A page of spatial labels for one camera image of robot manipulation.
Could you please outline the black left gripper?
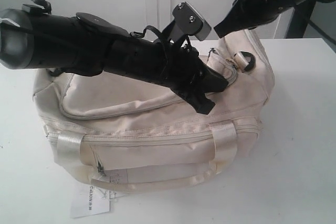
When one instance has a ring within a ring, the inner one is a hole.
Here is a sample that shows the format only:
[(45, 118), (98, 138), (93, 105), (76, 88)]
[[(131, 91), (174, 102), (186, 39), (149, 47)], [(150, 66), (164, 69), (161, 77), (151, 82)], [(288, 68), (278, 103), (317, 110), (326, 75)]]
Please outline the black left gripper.
[[(104, 70), (173, 90), (182, 89), (181, 98), (203, 115), (215, 106), (205, 93), (223, 92), (228, 86), (227, 79), (205, 66), (197, 56), (190, 56), (183, 49), (170, 56), (162, 43), (133, 37), (104, 39)], [(205, 93), (186, 91), (189, 84)]]

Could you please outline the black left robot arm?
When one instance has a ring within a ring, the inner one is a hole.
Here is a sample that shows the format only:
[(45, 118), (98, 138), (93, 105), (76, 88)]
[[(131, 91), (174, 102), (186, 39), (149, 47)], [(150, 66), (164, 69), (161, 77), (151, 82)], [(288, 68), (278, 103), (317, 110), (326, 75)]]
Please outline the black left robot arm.
[(1, 11), (1, 64), (85, 77), (109, 72), (156, 84), (180, 95), (221, 92), (228, 81), (203, 63), (191, 45), (148, 25), (127, 30), (88, 13), (57, 16), (46, 0)]

